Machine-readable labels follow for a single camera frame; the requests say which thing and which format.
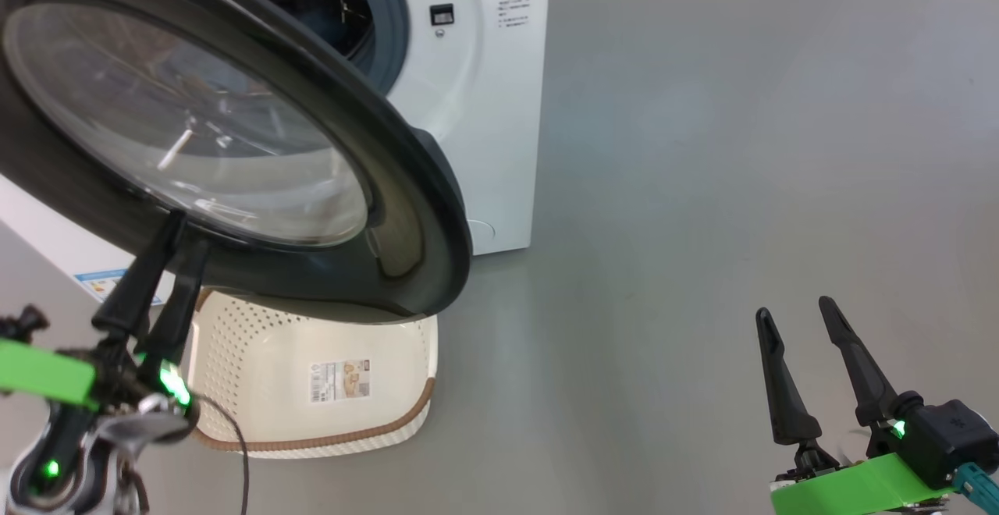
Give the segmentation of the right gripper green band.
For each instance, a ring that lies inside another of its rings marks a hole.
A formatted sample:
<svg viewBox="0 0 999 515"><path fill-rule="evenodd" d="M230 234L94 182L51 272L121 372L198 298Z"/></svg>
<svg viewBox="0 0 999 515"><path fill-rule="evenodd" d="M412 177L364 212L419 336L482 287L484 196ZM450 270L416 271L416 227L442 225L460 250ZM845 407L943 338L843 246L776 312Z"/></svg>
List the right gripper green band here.
<svg viewBox="0 0 999 515"><path fill-rule="evenodd" d="M892 384L855 333L834 298L821 296L819 309L832 344L840 351L856 398L861 426L893 417ZM795 445L795 465L770 482L774 515L877 515L945 510L956 493L953 481L934 488L899 453L903 439L888 439L888 451L853 463L832 456L820 444L820 423L807 411L784 359L785 345L770 310L755 314L761 365L774 443Z"/></svg>

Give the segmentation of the white front-load washing machine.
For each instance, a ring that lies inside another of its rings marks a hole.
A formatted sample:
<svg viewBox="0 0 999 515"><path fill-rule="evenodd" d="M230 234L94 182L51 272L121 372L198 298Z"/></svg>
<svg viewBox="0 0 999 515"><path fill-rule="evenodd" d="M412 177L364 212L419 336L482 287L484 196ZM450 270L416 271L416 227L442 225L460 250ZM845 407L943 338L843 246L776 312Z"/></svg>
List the white front-load washing machine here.
<svg viewBox="0 0 999 515"><path fill-rule="evenodd" d="M549 0L525 27L496 26L496 0L407 0L409 46L386 99L435 139L468 219L495 227L472 256L531 242Z"/></svg>

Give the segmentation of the paper label sticker in basket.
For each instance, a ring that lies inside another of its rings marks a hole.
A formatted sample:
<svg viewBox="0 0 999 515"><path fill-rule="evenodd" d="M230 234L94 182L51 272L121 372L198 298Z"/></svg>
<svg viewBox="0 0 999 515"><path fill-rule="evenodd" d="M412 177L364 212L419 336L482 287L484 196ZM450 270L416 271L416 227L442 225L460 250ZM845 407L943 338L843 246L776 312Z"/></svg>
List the paper label sticker in basket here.
<svg viewBox="0 0 999 515"><path fill-rule="evenodd" d="M342 360L311 364L310 404L328 404L371 396L370 360Z"/></svg>

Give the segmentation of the black round glass washer door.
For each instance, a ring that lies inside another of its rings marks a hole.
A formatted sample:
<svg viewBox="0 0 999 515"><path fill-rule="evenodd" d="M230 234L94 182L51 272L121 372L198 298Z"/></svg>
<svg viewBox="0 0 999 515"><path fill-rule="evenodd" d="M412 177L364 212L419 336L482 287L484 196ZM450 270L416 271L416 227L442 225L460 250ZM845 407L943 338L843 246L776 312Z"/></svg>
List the black round glass washer door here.
<svg viewBox="0 0 999 515"><path fill-rule="evenodd" d="M0 0L0 220L86 288L178 211L160 296L203 239L204 284L260 303L445 309L471 261L452 168L302 1Z"/></svg>

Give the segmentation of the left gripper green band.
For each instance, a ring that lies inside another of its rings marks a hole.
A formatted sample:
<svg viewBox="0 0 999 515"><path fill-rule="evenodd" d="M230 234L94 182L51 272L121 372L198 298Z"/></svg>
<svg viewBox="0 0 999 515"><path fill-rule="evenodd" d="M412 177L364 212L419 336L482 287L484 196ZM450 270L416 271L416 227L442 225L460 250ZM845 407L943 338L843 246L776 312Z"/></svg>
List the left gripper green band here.
<svg viewBox="0 0 999 515"><path fill-rule="evenodd" d="M111 340L140 339L165 267L172 261L188 223L184 211L168 213L160 230L135 257L92 317L92 327ZM210 243L194 243L175 274L172 293L152 330L131 353L127 345L100 342L89 349L50 350L33 344L50 323L27 305L18 315L0 314L0 395L30 394L52 405L89 414L136 413L140 401L165 398L165 408L182 419L173 438L196 425L196 399L177 366L184 355L202 288Z"/></svg>

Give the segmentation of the printed text sticker on washer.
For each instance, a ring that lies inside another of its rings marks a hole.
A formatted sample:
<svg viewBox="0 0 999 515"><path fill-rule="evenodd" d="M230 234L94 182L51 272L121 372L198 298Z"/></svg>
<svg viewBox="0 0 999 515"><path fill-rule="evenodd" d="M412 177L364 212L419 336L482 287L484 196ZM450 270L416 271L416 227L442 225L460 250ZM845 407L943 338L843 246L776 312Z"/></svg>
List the printed text sticker on washer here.
<svg viewBox="0 0 999 515"><path fill-rule="evenodd" d="M496 26L525 27L531 20L532 0L496 0Z"/></svg>

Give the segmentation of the blue white energy label sticker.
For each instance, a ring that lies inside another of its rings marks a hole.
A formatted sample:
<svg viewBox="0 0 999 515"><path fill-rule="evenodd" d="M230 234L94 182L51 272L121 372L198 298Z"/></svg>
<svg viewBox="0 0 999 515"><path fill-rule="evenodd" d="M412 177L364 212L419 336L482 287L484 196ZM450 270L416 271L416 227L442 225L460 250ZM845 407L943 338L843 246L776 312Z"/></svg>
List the blue white energy label sticker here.
<svg viewBox="0 0 999 515"><path fill-rule="evenodd" d="M79 285L79 287L83 288L88 294L93 296L97 302L103 303L110 296L111 292L117 287L126 273L127 269L118 268L77 273L72 275L71 278L76 284ZM174 279L174 275L168 273L168 271L163 272L155 290L155 294L152 297L153 307L162 306L164 304L165 299L167 299L170 295Z"/></svg>

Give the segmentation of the white basket with brown rim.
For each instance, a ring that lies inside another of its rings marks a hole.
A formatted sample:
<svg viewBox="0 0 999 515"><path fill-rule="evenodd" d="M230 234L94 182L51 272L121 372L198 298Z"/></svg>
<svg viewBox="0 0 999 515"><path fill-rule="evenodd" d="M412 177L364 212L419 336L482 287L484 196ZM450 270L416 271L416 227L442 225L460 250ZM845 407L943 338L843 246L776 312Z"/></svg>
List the white basket with brown rim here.
<svg viewBox="0 0 999 515"><path fill-rule="evenodd" d="M396 325L291 314L212 289L193 320L187 382L204 407L204 446L300 460L396 446L424 425L438 374L436 317ZM314 363L370 360L371 396L310 404Z"/></svg>

